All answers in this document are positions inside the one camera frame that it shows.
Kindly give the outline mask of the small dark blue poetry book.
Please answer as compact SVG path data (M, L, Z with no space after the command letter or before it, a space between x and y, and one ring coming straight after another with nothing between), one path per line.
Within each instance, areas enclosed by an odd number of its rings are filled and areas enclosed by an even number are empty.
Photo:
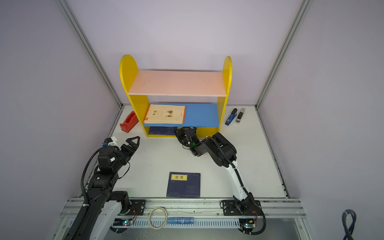
M174 136L178 127L150 127L149 135Z

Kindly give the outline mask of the red-edged beige reading book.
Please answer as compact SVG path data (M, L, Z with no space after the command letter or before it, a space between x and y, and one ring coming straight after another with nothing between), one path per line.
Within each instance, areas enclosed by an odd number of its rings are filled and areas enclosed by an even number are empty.
M187 106L150 104L144 124L183 124Z

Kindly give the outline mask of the large dark blue book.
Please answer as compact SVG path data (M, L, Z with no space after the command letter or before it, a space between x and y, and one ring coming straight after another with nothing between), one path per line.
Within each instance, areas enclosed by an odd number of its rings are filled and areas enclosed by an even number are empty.
M167 198L198 199L200 196L200 173L170 172Z

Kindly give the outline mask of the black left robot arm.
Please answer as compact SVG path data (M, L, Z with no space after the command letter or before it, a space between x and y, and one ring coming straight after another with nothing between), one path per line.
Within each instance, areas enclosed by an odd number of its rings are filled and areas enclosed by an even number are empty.
M139 146L139 136L126 139L120 147L110 137L92 154L90 159L96 158L98 164L88 184L85 183L88 169L83 170L80 185L84 202L65 240L101 239L118 215L137 216L128 193L114 191L114 186L120 179L119 170L129 163Z

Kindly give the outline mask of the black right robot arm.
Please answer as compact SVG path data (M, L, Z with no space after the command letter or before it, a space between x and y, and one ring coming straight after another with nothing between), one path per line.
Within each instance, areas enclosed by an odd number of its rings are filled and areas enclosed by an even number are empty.
M197 130L182 127L175 130L179 143L186 147L195 157L209 154L216 165L223 168L229 178L237 211L246 215L251 212L263 214L253 194L247 190L237 164L237 150L221 133L200 140Z

